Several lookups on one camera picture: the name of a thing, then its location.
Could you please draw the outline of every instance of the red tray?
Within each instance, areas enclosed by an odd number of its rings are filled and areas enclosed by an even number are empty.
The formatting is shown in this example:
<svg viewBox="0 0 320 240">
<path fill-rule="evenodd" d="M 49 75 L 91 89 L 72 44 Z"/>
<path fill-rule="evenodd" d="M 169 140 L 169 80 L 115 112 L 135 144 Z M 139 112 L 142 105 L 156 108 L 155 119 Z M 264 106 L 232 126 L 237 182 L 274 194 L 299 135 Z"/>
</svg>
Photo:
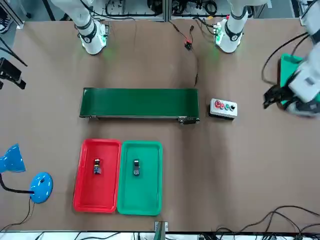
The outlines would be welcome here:
<svg viewBox="0 0 320 240">
<path fill-rule="evenodd" d="M 116 210 L 120 156 L 118 140 L 84 140 L 73 197 L 77 212 L 113 213 Z M 94 174 L 95 159 L 100 159 L 101 174 Z"/>
</svg>

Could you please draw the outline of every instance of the plastic tray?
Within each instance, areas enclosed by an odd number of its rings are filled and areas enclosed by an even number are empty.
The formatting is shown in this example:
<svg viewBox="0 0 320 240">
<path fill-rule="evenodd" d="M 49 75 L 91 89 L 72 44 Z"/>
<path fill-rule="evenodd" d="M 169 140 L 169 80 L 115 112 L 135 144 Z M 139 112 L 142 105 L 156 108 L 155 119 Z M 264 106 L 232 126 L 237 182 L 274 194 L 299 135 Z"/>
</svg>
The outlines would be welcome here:
<svg viewBox="0 0 320 240">
<path fill-rule="evenodd" d="M 84 140 L 73 198 L 76 211 L 113 213 L 116 210 L 120 156 L 121 143 L 117 140 Z M 101 174 L 94 174 L 95 159 L 100 159 Z"/>
<path fill-rule="evenodd" d="M 139 160 L 138 176 L 134 160 Z M 156 141 L 122 144 L 117 210 L 121 214 L 155 216 L 162 208 L 163 149 Z"/>
</svg>

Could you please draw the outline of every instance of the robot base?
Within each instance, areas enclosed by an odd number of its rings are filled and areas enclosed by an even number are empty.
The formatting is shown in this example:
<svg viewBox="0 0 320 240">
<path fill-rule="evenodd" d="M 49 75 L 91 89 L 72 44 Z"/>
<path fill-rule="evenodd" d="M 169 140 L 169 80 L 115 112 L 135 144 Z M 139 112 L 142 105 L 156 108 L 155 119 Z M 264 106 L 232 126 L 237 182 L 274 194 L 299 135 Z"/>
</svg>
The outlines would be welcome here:
<svg viewBox="0 0 320 240">
<path fill-rule="evenodd" d="M 98 54 L 104 47 L 107 46 L 110 32 L 109 25 L 101 24 L 98 21 L 94 21 L 94 24 L 96 24 L 97 31 L 90 43 L 86 42 L 85 39 L 80 37 L 82 46 L 90 55 Z"/>
<path fill-rule="evenodd" d="M 242 34 L 236 41 L 231 41 L 225 30 L 225 24 L 227 19 L 223 19 L 214 25 L 213 40 L 216 46 L 218 46 L 223 52 L 227 54 L 233 53 L 239 46 L 242 38 Z"/>
</svg>

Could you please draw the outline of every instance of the green conveyor belt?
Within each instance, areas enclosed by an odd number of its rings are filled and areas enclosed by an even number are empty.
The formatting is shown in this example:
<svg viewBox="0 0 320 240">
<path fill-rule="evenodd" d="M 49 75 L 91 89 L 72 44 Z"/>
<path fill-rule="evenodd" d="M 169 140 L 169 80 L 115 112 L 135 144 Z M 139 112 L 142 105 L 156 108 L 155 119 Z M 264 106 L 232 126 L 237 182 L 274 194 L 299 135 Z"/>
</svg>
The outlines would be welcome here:
<svg viewBox="0 0 320 240">
<path fill-rule="evenodd" d="M 194 88 L 84 88 L 81 118 L 167 118 L 199 121 Z"/>
</svg>

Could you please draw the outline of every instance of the lamp head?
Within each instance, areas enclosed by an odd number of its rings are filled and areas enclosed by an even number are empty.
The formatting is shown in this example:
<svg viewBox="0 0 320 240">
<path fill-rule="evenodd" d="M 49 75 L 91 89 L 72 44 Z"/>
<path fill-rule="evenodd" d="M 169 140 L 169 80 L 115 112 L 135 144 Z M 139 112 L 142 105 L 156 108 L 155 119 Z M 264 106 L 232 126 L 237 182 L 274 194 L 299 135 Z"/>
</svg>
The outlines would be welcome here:
<svg viewBox="0 0 320 240">
<path fill-rule="evenodd" d="M 25 172 L 25 164 L 20 154 L 19 144 L 11 146 L 4 156 L 0 157 L 0 174 L 5 172 Z"/>
</svg>

